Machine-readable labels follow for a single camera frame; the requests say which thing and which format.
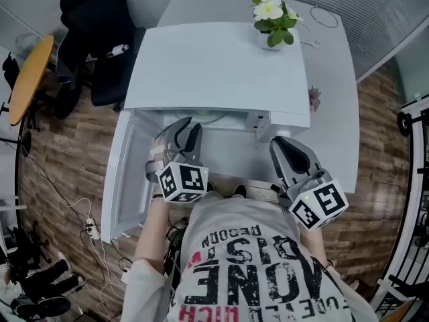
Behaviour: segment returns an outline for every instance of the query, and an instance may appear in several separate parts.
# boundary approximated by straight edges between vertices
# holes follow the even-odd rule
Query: orange round table
[[[19,71],[9,104],[11,125],[17,125],[25,115],[45,73],[53,47],[54,37],[46,36],[33,49]]]

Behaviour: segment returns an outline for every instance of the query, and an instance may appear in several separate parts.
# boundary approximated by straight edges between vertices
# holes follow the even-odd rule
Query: black shoe
[[[207,182],[207,192],[215,191],[215,190],[216,190],[215,184],[213,184],[211,181],[208,181]]]
[[[242,195],[243,198],[247,197],[247,189],[244,185],[238,185],[234,190],[234,195]]]

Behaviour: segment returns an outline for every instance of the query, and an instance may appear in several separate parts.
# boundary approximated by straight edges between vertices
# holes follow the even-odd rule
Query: small pink object
[[[311,85],[311,89],[308,90],[308,98],[310,100],[310,112],[316,112],[319,105],[320,105],[320,99],[319,96],[322,93],[313,87]]]

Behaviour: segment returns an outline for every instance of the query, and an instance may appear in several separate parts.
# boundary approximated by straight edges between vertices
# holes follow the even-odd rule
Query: flower pot
[[[284,48],[284,46],[286,45],[285,42],[281,41],[279,44],[277,44],[276,46],[271,48],[270,46],[268,46],[268,43],[267,43],[269,34],[265,34],[262,32],[258,32],[258,33],[259,33],[258,42],[259,42],[259,47],[261,49],[280,50],[280,49]]]

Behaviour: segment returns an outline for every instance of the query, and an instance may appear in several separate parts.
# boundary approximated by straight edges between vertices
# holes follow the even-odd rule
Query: white flower
[[[282,5],[282,0],[261,0],[263,3],[272,3],[275,6]]]
[[[304,21],[301,17],[298,17],[298,14],[296,14],[295,11],[291,7],[286,6],[286,9],[288,10],[288,17],[290,19],[296,19],[296,20]]]
[[[280,18],[283,15],[283,11],[281,7],[273,3],[260,3],[253,9],[253,14],[255,15],[255,20],[267,20]]]

